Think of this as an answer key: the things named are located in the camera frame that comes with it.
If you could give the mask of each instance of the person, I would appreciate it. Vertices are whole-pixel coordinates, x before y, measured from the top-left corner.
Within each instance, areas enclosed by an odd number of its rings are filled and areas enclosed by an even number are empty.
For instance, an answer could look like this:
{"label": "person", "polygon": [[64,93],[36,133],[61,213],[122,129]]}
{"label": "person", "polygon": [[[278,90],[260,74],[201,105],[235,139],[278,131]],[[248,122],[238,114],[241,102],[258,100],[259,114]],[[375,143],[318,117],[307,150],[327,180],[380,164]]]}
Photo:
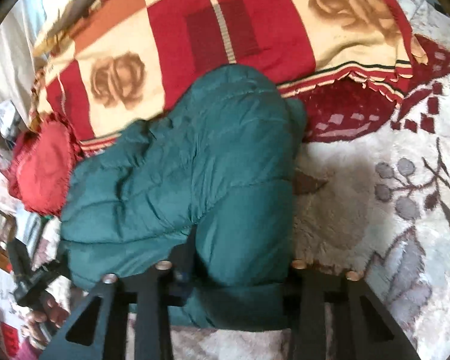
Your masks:
{"label": "person", "polygon": [[47,305],[46,314],[39,311],[30,311],[27,314],[25,318],[26,326],[23,328],[23,333],[27,336],[27,339],[22,343],[13,360],[37,360],[47,346],[47,341],[40,330],[40,323],[49,319],[60,328],[70,315],[51,295],[47,300]]}

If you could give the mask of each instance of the red fabric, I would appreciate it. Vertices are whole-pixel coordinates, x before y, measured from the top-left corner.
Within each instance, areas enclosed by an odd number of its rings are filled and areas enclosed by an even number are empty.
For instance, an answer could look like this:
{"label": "red fabric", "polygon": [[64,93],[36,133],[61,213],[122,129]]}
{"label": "red fabric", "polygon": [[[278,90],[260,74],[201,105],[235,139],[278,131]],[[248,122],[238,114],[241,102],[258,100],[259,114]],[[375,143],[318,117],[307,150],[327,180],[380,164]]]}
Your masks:
{"label": "red fabric", "polygon": [[428,64],[419,64],[412,59],[413,77],[410,80],[410,90],[450,74],[450,51],[425,36],[416,35],[416,38],[427,53]]}
{"label": "red fabric", "polygon": [[377,131],[395,109],[380,92],[350,79],[318,86],[297,97],[306,105],[308,142],[353,140]]}
{"label": "red fabric", "polygon": [[89,140],[95,138],[89,118],[90,103],[77,60],[73,60],[60,73],[60,80],[63,87],[67,89],[65,92],[65,112],[70,115],[69,120],[77,139]]}
{"label": "red fabric", "polygon": [[430,115],[438,115],[439,114],[439,101],[438,97],[432,96],[428,98],[427,102],[428,113]]}
{"label": "red fabric", "polygon": [[400,32],[402,33],[403,45],[405,46],[408,59],[410,61],[413,61],[414,57],[411,51],[412,26],[408,22],[407,17],[405,16],[405,13],[403,12],[397,0],[385,0],[385,4],[387,4],[388,8],[390,9],[391,14],[394,17],[395,22],[400,29]]}
{"label": "red fabric", "polygon": [[[228,63],[220,29],[211,8],[210,0],[161,0],[148,7],[150,26],[162,69],[162,83],[166,88],[165,109],[171,109],[175,105],[177,99],[204,69]],[[211,24],[205,21],[203,33],[200,33],[200,28],[194,25],[194,15],[206,9],[208,14],[213,14],[213,22]],[[201,43],[202,50],[210,54],[209,61],[202,54],[194,54],[195,41]],[[190,44],[190,47],[185,47],[184,43]]]}
{"label": "red fabric", "polygon": [[426,114],[421,114],[420,128],[429,132],[430,134],[435,134],[435,121],[433,117]]}
{"label": "red fabric", "polygon": [[10,357],[15,356],[19,351],[18,330],[13,326],[2,322],[0,324],[2,331],[3,343],[5,344],[5,351]]}
{"label": "red fabric", "polygon": [[[252,66],[277,84],[306,77],[315,71],[307,31],[292,0],[218,2],[238,63]],[[244,26],[242,23],[246,20],[250,24]],[[253,48],[251,35],[255,37],[257,48]]]}
{"label": "red fabric", "polygon": [[63,113],[62,108],[63,93],[58,78],[52,80],[46,86],[46,99],[49,102],[50,106],[52,107],[53,112],[60,114],[63,117],[66,117],[65,114]]}
{"label": "red fabric", "polygon": [[407,130],[416,132],[418,126],[417,126],[416,122],[414,122],[413,120],[406,119],[404,127]]}
{"label": "red fabric", "polygon": [[413,92],[410,96],[408,96],[406,101],[403,102],[402,106],[400,107],[397,122],[403,119],[414,105],[418,104],[420,101],[425,99],[431,93],[432,89],[424,88],[420,89],[419,91]]}
{"label": "red fabric", "polygon": [[82,158],[70,125],[51,114],[38,135],[26,135],[19,142],[8,191],[22,200],[27,211],[60,216],[71,173]]}
{"label": "red fabric", "polygon": [[[315,71],[310,41],[292,0],[217,1],[236,62],[258,69],[274,83]],[[165,109],[171,109],[198,77],[229,60],[210,0],[161,0],[147,9],[166,89]],[[293,58],[288,58],[291,50]]]}

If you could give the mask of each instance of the white bedsheet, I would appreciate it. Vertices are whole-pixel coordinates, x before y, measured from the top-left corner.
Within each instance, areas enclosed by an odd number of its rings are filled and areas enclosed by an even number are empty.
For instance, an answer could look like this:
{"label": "white bedsheet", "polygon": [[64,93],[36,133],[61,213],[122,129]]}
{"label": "white bedsheet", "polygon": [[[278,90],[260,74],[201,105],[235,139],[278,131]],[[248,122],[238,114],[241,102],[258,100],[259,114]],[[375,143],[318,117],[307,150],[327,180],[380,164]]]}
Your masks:
{"label": "white bedsheet", "polygon": [[42,0],[19,0],[0,25],[0,103],[11,99],[25,123],[35,70],[45,62],[32,56],[45,19]]}

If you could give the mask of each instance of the blanket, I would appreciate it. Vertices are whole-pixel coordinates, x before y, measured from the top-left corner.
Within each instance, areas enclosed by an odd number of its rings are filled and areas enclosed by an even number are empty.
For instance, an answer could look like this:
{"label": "blanket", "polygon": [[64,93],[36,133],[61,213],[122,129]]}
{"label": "blanket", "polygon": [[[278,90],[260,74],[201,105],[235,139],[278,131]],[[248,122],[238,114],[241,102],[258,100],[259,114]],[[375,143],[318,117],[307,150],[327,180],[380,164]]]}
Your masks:
{"label": "blanket", "polygon": [[35,51],[52,53],[38,113],[66,117],[89,154],[133,120],[172,109],[223,64],[258,69],[284,97],[349,77],[400,103],[413,55],[426,60],[396,0],[97,0],[82,8],[66,28],[64,19],[48,23]]}

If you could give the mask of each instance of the rose print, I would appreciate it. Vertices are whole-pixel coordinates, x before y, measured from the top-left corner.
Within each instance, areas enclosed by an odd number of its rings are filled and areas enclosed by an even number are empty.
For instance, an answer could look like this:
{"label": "rose print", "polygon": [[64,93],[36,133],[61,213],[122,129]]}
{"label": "rose print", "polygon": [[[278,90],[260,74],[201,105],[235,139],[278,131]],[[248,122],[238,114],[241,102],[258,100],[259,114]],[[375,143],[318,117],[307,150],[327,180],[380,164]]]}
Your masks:
{"label": "rose print", "polygon": [[347,31],[377,30],[388,44],[395,44],[401,36],[384,0],[309,0],[308,6],[317,16],[334,21]]}
{"label": "rose print", "polygon": [[134,52],[99,59],[91,70],[91,92],[105,108],[121,101],[131,110],[143,99],[145,74],[145,64]]}

